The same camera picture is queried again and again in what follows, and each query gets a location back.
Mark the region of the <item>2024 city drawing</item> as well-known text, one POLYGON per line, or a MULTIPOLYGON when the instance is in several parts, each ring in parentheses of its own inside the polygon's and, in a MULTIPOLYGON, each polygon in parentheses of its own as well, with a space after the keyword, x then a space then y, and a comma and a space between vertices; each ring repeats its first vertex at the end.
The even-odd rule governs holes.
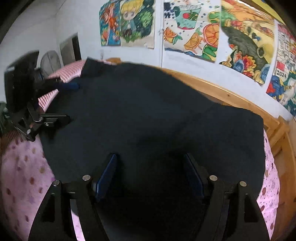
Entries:
POLYGON ((276 63, 266 94, 295 116, 295 38, 283 24, 278 25, 276 63))

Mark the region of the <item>black whale landscape drawing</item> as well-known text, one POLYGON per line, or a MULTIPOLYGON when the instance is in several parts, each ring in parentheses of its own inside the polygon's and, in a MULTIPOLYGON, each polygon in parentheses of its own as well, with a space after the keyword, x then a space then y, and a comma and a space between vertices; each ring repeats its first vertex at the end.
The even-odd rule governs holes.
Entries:
POLYGON ((274 52, 274 19, 242 1, 222 1, 221 7, 221 30, 232 52, 219 64, 265 84, 274 52))

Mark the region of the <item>orange fruit drink drawing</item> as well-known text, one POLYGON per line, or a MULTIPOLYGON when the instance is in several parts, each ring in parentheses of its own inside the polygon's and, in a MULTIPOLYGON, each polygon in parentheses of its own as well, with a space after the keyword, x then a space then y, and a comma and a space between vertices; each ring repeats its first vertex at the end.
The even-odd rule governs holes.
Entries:
POLYGON ((164 49, 215 62, 221 1, 164 1, 164 49))

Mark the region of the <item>pink dotted bed quilt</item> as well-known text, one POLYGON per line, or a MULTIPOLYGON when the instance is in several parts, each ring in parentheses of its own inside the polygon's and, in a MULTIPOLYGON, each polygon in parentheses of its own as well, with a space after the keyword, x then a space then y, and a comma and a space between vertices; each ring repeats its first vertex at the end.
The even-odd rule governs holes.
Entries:
MULTIPOLYGON (((39 138, 25 140, 16 131, 1 138, 1 191, 6 222, 27 240, 33 219, 55 177, 39 138)), ((265 173, 257 203, 272 236, 279 204, 280 179, 267 135, 264 135, 265 173)))

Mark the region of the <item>wooden bed frame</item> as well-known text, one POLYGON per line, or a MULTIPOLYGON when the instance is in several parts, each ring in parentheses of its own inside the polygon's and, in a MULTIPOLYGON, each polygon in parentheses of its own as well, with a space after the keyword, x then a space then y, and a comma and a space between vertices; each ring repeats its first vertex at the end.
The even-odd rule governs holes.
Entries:
POLYGON ((222 105, 247 109, 261 116, 280 180, 279 204, 271 239, 287 238, 295 228, 295 141, 290 136, 287 121, 281 116, 274 118, 251 101, 217 84, 167 68, 160 70, 222 105))

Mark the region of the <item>black padded jacket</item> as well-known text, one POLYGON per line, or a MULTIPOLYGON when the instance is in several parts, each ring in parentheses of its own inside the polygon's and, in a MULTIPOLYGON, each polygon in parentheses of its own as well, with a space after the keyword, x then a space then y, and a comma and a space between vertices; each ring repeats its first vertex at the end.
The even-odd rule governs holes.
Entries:
POLYGON ((120 162, 98 204, 111 240, 195 240, 204 218, 190 153, 226 183, 263 184, 263 120, 210 101, 146 65, 87 59, 80 89, 62 91, 48 111, 71 122, 40 135, 54 175, 71 182, 116 153, 120 162))

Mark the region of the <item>red-haired girl drawing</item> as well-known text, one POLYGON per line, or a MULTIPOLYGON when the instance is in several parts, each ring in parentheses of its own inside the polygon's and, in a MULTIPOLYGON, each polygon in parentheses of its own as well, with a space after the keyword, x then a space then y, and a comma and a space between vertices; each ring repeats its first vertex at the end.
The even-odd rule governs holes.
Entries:
POLYGON ((108 1, 99 11, 102 46, 120 46, 120 1, 108 1))

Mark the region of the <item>blond boy drawing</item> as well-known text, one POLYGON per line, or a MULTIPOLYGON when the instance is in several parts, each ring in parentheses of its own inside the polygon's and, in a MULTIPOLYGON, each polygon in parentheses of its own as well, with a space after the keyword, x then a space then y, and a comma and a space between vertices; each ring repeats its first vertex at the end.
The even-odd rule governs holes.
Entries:
POLYGON ((120 2, 120 44, 122 47, 154 49, 154 0, 120 2))

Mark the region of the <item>white electric fan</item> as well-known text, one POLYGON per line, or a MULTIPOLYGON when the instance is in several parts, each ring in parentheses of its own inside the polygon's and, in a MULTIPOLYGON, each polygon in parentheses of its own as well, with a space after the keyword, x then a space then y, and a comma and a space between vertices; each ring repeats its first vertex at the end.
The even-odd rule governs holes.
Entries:
POLYGON ((61 63, 57 52, 54 50, 46 52, 41 58, 40 68, 45 78, 59 70, 61 63))

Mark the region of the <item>red white checked pillow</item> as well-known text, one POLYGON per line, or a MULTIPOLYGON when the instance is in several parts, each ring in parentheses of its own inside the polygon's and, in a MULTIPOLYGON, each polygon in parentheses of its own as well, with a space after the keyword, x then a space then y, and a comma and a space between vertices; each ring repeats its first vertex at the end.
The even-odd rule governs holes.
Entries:
MULTIPOLYGON (((99 67, 103 64, 105 65, 115 65, 115 63, 108 62, 108 61, 98 61, 94 59, 88 58, 87 60, 91 60, 92 62, 99 63, 99 67)), ((50 79, 57 79, 59 84, 64 84, 64 87, 71 87, 71 90, 78 89, 78 84, 74 81, 75 78, 79 78, 81 76, 81 72, 84 68, 85 62, 87 60, 79 60, 68 64, 61 69, 57 70, 55 73, 51 74, 48 79, 46 79, 46 83, 50 79)), ((58 91, 61 92, 62 90, 54 89, 50 92, 47 92, 43 96, 41 96, 39 101, 39 107, 43 112, 47 110, 50 103, 53 101, 55 96, 58 94, 58 91)))

